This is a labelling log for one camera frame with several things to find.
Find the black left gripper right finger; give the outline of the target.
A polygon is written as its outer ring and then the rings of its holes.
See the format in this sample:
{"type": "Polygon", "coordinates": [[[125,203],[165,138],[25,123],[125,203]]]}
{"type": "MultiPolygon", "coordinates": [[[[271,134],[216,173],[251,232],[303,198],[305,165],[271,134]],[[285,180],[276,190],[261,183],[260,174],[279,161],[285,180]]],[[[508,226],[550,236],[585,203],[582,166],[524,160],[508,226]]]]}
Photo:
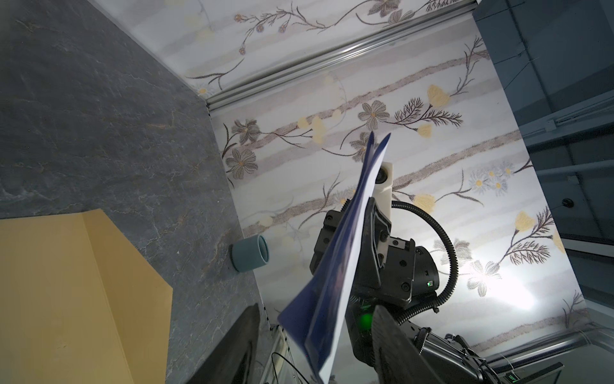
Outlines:
{"type": "Polygon", "coordinates": [[[383,306],[374,310],[372,339],[380,383],[443,383],[383,306]]]}

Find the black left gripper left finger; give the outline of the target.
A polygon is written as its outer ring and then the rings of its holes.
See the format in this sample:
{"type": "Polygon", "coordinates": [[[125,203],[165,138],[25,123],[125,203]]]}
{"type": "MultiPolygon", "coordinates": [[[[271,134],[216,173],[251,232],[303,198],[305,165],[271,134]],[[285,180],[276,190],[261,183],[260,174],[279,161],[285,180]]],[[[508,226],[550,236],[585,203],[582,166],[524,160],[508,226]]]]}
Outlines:
{"type": "Polygon", "coordinates": [[[254,304],[243,311],[188,383],[249,383],[254,376],[259,326],[260,310],[254,304]]]}

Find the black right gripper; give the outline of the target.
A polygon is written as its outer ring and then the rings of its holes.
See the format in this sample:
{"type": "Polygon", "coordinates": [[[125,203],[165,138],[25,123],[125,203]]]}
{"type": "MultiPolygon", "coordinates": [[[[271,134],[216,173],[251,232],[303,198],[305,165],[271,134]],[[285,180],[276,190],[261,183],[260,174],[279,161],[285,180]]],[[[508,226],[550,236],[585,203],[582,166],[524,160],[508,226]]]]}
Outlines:
{"type": "Polygon", "coordinates": [[[389,307],[434,304],[440,277],[433,258],[414,240],[393,237],[391,231],[391,221],[370,198],[350,300],[389,307]]]}

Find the blue bordered floral letter paper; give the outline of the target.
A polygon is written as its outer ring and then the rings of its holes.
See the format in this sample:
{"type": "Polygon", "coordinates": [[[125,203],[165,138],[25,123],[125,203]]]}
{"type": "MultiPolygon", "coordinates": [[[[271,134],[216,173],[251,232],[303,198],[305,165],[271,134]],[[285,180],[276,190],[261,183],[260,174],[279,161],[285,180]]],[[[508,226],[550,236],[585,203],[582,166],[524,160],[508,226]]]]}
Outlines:
{"type": "Polygon", "coordinates": [[[280,325],[305,355],[319,383],[329,382],[358,266],[366,206],[372,197],[391,135],[369,136],[356,192],[342,215],[313,278],[278,315],[280,325]]]}

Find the tan paper envelope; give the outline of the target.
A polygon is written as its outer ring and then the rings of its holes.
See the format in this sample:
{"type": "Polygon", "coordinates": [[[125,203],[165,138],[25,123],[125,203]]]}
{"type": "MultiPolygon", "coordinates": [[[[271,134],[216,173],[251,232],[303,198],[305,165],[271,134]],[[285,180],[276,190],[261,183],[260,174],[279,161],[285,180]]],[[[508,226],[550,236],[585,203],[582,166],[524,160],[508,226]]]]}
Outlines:
{"type": "Polygon", "coordinates": [[[163,383],[172,287],[103,211],[1,222],[4,383],[163,383]]]}

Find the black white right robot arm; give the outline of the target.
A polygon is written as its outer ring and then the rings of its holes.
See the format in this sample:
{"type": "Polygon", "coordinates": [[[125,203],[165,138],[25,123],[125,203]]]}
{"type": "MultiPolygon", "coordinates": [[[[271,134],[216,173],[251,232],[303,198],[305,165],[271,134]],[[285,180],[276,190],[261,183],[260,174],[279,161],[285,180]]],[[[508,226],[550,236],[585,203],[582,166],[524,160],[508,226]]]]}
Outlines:
{"type": "Polygon", "coordinates": [[[422,208],[402,201],[393,201],[391,207],[415,214],[436,232],[448,257],[449,281],[438,294],[439,273],[430,252],[413,240],[391,236],[390,220],[379,210],[375,199],[370,198],[361,232],[357,278],[345,314],[353,353],[359,361],[371,367],[376,365],[372,321],[376,306],[382,305],[398,326],[411,327],[409,340],[417,353],[448,383],[498,383],[502,379],[529,383],[563,369],[563,364],[556,363],[524,379],[516,374],[518,368],[557,354],[554,343],[548,340],[533,342],[499,359],[482,358],[460,335],[447,334],[441,338],[429,327],[412,324],[411,318],[427,310],[440,310],[452,297],[461,275],[461,248],[422,208]]]}

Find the teal ceramic cup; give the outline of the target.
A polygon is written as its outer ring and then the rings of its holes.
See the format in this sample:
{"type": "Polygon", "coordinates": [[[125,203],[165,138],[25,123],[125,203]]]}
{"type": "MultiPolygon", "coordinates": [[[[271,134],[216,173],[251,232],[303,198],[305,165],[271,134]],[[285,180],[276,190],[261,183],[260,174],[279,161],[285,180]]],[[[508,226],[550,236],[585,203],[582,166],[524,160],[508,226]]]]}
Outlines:
{"type": "Polygon", "coordinates": [[[230,250],[233,267],[238,272],[249,272],[265,266],[270,260],[270,252],[265,239],[254,235],[233,244],[230,250]]]}

